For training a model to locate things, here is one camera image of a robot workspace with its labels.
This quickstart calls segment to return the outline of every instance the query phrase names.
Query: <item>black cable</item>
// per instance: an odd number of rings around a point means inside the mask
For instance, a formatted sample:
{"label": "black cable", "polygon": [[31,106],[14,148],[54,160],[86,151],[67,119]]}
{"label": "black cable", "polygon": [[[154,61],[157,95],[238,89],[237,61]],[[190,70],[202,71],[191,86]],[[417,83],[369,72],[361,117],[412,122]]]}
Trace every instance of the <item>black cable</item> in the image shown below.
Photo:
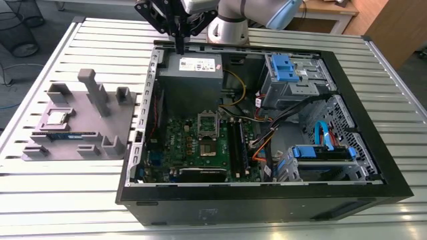
{"label": "black cable", "polygon": [[328,100],[332,96],[332,93],[321,94],[320,96],[310,96],[305,100],[300,101],[293,106],[290,106],[287,109],[285,109],[279,113],[278,117],[274,118],[269,125],[269,129],[266,129],[265,133],[261,135],[262,137],[255,139],[253,145],[257,145],[263,139],[266,139],[270,136],[270,134],[274,134],[275,129],[279,127],[281,121],[286,121],[287,118],[297,114],[310,103],[320,100]]}
{"label": "black cable", "polygon": [[7,83],[7,78],[6,78],[6,69],[3,67],[3,64],[0,62],[0,69],[2,69],[2,78],[3,78],[3,85],[7,86],[9,88],[13,87],[13,85],[15,84],[14,80],[11,80],[10,83]]}
{"label": "black cable", "polygon": [[245,112],[243,109],[239,107],[239,104],[237,104],[237,105],[234,105],[234,106],[235,106],[235,108],[239,110],[242,116],[247,116],[247,115],[246,115],[246,112]]}
{"label": "black cable", "polygon": [[305,20],[306,20],[306,17],[308,17],[308,4],[305,2],[305,0],[302,1],[302,5],[304,5],[304,11],[302,11],[302,18],[301,18],[301,21],[300,21],[300,27],[298,27],[298,30],[302,29],[302,26],[304,26],[304,23],[305,23]]}

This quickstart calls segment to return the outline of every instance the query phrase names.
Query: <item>cable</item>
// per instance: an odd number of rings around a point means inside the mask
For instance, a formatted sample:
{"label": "cable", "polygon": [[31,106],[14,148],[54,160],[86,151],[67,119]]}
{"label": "cable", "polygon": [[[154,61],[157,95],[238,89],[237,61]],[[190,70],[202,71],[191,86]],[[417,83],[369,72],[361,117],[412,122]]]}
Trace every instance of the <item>cable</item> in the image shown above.
{"label": "cable", "polygon": [[261,145],[259,149],[257,150],[257,152],[253,155],[253,160],[257,158],[257,155],[261,153],[262,149],[265,148],[266,144],[273,139],[273,137],[274,137],[274,135],[271,134],[271,136],[266,139],[265,143]]}
{"label": "cable", "polygon": [[0,69],[2,69],[2,78],[3,78],[3,85],[7,86],[9,88],[13,87],[14,81],[11,80],[10,83],[7,83],[7,78],[6,78],[6,69],[3,67],[3,64],[0,62]]}
{"label": "cable", "polygon": [[333,96],[332,93],[325,93],[318,96],[310,96],[310,97],[305,98],[302,101],[300,101],[298,103],[296,103],[293,106],[290,106],[287,109],[285,109],[279,113],[278,117],[270,123],[269,132],[262,134],[261,135],[262,137],[254,140],[253,146],[257,145],[277,130],[277,128],[279,127],[281,121],[285,121],[290,116],[297,114],[310,103],[313,103],[318,100],[326,100],[332,96]]}
{"label": "cable", "polygon": [[19,67],[19,66],[39,66],[39,67],[45,67],[45,65],[38,64],[38,63],[21,63],[21,64],[15,64],[13,66],[7,66],[5,67],[2,62],[0,62],[0,68],[2,68],[2,78],[3,78],[3,84],[5,86],[7,86],[9,88],[13,87],[13,85],[15,84],[14,80],[11,80],[10,83],[7,83],[7,79],[6,79],[6,70]]}
{"label": "cable", "polygon": [[22,103],[18,103],[18,104],[15,104],[15,105],[13,105],[13,106],[0,107],[0,110],[3,110],[3,109],[11,109],[11,108],[19,106],[21,104],[22,104]]}
{"label": "cable", "polygon": [[[321,128],[324,131],[324,141],[321,142]],[[328,149],[330,151],[334,151],[334,144],[333,144],[333,137],[332,137],[332,133],[329,130],[329,124],[326,121],[320,120],[316,123],[314,126],[314,144],[322,144],[328,146]]]}
{"label": "cable", "polygon": [[298,30],[301,30],[302,26],[304,26],[304,23],[306,21],[306,17],[308,17],[308,4],[306,4],[306,1],[304,0],[302,1],[302,4],[304,4],[304,11],[302,11],[302,18],[301,18],[301,21],[300,21],[300,27],[298,27]]}
{"label": "cable", "polygon": [[265,174],[265,182],[274,181],[274,156],[273,156],[273,141],[269,141],[265,146],[266,151],[266,166],[270,168],[270,171],[265,168],[265,172],[269,171],[270,174]]}
{"label": "cable", "polygon": [[221,104],[219,106],[221,107],[231,107],[234,105],[237,105],[238,103],[242,102],[242,100],[246,98],[246,95],[247,95],[247,86],[246,86],[246,83],[243,82],[242,78],[230,70],[225,69],[226,72],[229,72],[231,75],[234,75],[234,77],[239,80],[239,82],[242,83],[242,87],[243,87],[243,94],[242,94],[242,97],[238,101],[230,103],[230,104]]}
{"label": "cable", "polygon": [[225,112],[226,112],[230,116],[233,116],[233,117],[235,117],[235,118],[247,119],[247,120],[251,120],[251,121],[254,121],[254,122],[265,122],[263,120],[257,120],[257,119],[250,118],[250,117],[247,117],[247,116],[239,116],[239,115],[234,114],[234,113],[233,113],[227,108],[225,108],[223,106],[221,106],[221,108],[225,110]]}

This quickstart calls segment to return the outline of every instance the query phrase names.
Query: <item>blue plastic latch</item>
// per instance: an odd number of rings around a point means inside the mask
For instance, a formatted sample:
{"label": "blue plastic latch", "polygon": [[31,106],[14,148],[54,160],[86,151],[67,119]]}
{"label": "blue plastic latch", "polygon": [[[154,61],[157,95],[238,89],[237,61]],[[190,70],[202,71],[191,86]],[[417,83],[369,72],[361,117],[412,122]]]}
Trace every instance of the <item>blue plastic latch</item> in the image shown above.
{"label": "blue plastic latch", "polygon": [[297,147],[293,147],[293,152],[294,152],[294,158],[300,158],[301,157],[301,152],[297,149]]}
{"label": "blue plastic latch", "polygon": [[356,159],[358,156],[358,152],[353,146],[349,148],[349,153],[350,153],[352,159]]}
{"label": "blue plastic latch", "polygon": [[271,63],[279,82],[300,82],[301,77],[294,72],[294,64],[287,55],[274,54]]}
{"label": "blue plastic latch", "polygon": [[300,146],[298,150],[300,150],[302,158],[316,158],[317,157],[316,148],[313,146]]}
{"label": "blue plastic latch", "polygon": [[313,146],[297,146],[293,147],[294,157],[296,158],[316,158],[317,152]]}

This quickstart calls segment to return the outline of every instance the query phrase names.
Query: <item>floor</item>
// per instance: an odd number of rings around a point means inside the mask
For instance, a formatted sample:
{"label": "floor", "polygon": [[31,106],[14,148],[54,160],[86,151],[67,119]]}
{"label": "floor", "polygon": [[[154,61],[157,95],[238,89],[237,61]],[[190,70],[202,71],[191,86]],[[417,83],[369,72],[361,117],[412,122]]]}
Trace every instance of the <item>floor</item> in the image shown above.
{"label": "floor", "polygon": [[[141,15],[130,6],[69,2],[66,4],[66,11],[58,11],[53,1],[39,0],[38,4],[46,19],[46,24],[33,29],[33,33],[41,46],[39,52],[34,56],[15,58],[0,46],[0,63],[5,67],[25,63],[45,65],[75,16],[121,20],[142,20]],[[5,1],[0,1],[0,12],[9,11],[10,8]],[[14,78],[15,85],[13,87],[6,87],[0,84],[0,134],[17,110],[17,107],[7,109],[2,108],[22,102],[41,71],[42,67],[39,66],[19,66],[6,71]],[[418,59],[414,54],[406,61],[398,73],[421,103],[427,108],[427,58]]]}

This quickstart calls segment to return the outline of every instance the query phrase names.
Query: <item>slotted aluminum table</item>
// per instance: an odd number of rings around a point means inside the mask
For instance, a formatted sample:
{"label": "slotted aluminum table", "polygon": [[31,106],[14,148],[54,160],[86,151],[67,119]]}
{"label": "slotted aluminum table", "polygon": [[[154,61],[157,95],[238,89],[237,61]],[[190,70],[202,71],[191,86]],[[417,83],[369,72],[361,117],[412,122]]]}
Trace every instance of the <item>slotted aluminum table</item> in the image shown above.
{"label": "slotted aluminum table", "polygon": [[[71,90],[81,68],[98,72],[107,91],[145,89],[154,40],[166,40],[150,24],[87,18],[74,22],[0,136],[0,237],[106,239],[426,239],[427,114],[376,45],[358,36],[250,30],[258,46],[333,51],[416,196],[374,207],[336,222],[142,226],[115,204],[122,160],[22,160],[50,98],[53,82]],[[206,34],[193,39],[205,42]]]}

